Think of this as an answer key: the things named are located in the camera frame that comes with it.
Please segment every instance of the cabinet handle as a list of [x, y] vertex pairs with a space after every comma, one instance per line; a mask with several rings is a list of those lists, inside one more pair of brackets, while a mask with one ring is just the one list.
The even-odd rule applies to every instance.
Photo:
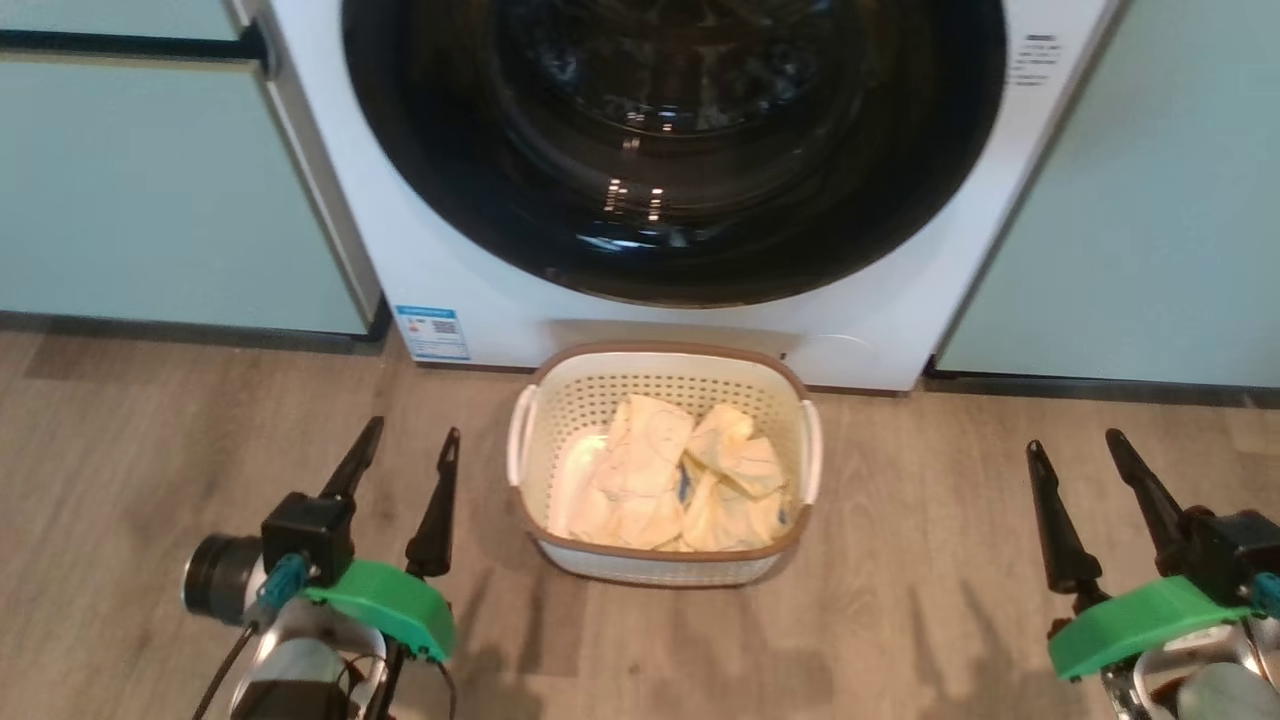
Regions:
[[0, 29], [0, 53], [182, 63], [257, 63], [264, 74], [270, 77], [270, 53], [256, 22], [236, 40]]

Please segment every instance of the perforated basket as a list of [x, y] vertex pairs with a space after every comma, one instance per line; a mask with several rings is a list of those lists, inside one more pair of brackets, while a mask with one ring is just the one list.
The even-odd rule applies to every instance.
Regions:
[[[663, 552], [579, 542], [553, 532], [566, 502], [557, 495], [581, 471], [576, 447], [608, 432], [627, 395], [664, 400], [705, 415], [727, 402], [771, 439], [787, 479], [788, 529], [768, 547]], [[507, 438], [507, 479], [530, 532], [552, 562], [591, 578], [643, 585], [737, 585], [760, 578], [804, 530], [818, 497], [822, 425], [800, 380], [765, 355], [703, 345], [588, 345], [552, 357], [521, 392]]]

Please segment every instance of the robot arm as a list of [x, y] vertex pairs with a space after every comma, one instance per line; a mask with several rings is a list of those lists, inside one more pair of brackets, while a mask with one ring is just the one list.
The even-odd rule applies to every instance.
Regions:
[[1027, 446], [1051, 591], [1074, 594], [1048, 651], [1059, 676], [1098, 674], [1121, 720], [1280, 720], [1280, 527], [1245, 510], [1183, 510], [1129, 445], [1107, 430], [1138, 500], [1162, 579], [1111, 597], [1085, 552], [1038, 441]]
[[449, 571], [461, 436], [454, 428], [444, 442], [439, 480], [398, 570], [357, 559], [351, 539], [356, 488], [381, 429], [383, 418], [372, 418], [320, 495], [287, 495], [260, 536], [210, 536], [192, 555], [187, 610], [242, 628], [195, 719], [255, 635], [233, 720], [385, 720], [404, 662], [419, 657], [440, 669], [452, 693], [443, 662], [453, 651], [453, 615], [424, 578]]

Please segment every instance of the cabinet door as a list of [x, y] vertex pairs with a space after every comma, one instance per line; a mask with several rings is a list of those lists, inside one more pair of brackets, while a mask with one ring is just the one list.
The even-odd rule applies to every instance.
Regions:
[[365, 332], [252, 70], [10, 56], [0, 97], [0, 309]]
[[938, 368], [1280, 386], [1280, 3], [1121, 23]]
[[0, 0], [0, 29], [234, 40], [223, 0]]

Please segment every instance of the front-loading washing machine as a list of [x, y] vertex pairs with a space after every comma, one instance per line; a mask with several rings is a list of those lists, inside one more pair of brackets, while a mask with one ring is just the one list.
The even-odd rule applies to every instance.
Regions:
[[340, 190], [319, 195], [416, 360], [696, 340], [902, 391], [1114, 3], [236, 9], [266, 31], [300, 164]]

